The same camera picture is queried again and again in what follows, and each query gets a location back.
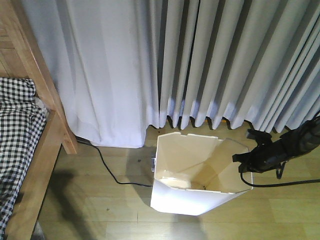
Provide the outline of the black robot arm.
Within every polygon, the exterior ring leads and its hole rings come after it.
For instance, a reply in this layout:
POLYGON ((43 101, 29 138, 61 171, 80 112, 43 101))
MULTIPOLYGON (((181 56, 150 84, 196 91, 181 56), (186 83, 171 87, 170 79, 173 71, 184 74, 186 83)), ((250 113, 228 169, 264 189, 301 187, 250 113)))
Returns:
POLYGON ((234 154, 233 162, 239 162, 240 173, 264 173, 280 169, 281 163, 305 155, 320 145, 320 118, 307 120, 296 129, 290 130, 277 141, 271 134, 249 129, 247 137, 255 140, 257 146, 250 152, 234 154))

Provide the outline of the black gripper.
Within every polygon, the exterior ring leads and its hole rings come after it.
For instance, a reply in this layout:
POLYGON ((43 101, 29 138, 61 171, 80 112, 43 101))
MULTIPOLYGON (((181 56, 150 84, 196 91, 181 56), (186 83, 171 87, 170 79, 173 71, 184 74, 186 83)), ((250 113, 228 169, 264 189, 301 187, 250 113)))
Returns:
POLYGON ((240 173, 264 173, 279 169, 282 163, 288 161, 288 155, 279 140, 273 142, 270 137, 257 136, 254 139, 257 146, 253 150, 232 156, 234 163, 240 163, 238 167, 240 173))

